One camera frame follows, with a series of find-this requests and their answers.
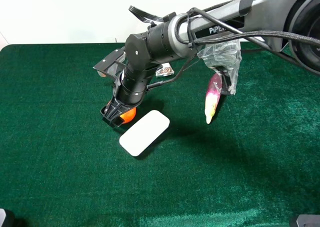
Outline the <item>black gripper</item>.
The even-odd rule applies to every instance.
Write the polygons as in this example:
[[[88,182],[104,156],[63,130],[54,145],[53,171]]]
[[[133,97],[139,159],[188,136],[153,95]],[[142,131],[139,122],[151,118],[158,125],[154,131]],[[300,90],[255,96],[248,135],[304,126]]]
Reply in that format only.
[[[101,108],[100,114],[102,115],[102,120],[106,122],[110,127],[120,127],[125,123],[125,120],[121,115],[129,112],[130,110],[138,107],[143,100],[140,100],[135,104],[125,104],[118,100],[115,96],[104,107]]]

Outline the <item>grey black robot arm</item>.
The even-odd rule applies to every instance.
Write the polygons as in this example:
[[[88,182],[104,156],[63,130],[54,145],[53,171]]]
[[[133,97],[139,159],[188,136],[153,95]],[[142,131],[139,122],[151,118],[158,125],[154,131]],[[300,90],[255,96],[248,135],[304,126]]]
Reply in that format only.
[[[131,34],[94,68],[113,79],[112,98],[101,109],[111,127],[121,126],[123,114],[139,106],[144,95],[163,84],[151,80],[161,64],[192,61],[200,47],[246,39],[308,71],[320,72],[320,0],[231,0],[205,10],[148,16],[148,30]]]

